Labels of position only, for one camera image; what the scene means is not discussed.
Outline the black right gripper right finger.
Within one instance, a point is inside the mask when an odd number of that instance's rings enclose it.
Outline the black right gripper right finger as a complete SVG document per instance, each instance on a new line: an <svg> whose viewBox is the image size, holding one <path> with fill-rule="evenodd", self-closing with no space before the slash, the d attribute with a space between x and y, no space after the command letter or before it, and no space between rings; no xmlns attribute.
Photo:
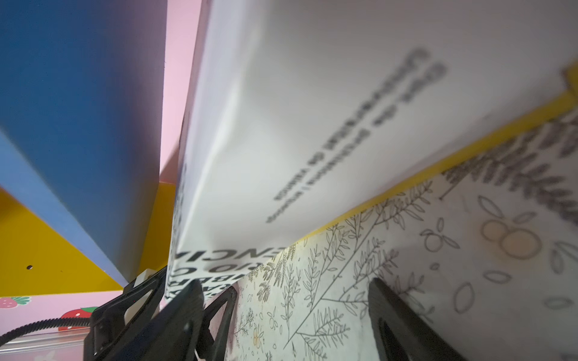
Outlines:
<svg viewBox="0 0 578 361"><path fill-rule="evenodd" d="M370 282L368 303L379 359L464 359L379 278Z"/></svg>

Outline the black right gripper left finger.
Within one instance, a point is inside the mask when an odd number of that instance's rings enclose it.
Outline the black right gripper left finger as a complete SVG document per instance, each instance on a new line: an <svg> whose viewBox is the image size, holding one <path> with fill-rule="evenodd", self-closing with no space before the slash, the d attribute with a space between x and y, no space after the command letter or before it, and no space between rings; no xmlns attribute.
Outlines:
<svg viewBox="0 0 578 361"><path fill-rule="evenodd" d="M191 281L162 310L161 269L97 308L84 340L85 360L223 360L237 290L229 287L204 304L203 286Z"/></svg>

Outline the white book black spanish text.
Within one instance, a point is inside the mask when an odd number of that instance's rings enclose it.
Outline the white book black spanish text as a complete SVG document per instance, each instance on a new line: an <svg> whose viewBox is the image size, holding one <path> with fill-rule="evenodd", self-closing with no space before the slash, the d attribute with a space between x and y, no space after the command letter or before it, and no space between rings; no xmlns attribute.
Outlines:
<svg viewBox="0 0 578 361"><path fill-rule="evenodd" d="M564 92L575 1L206 1L165 298L258 263Z"/></svg>

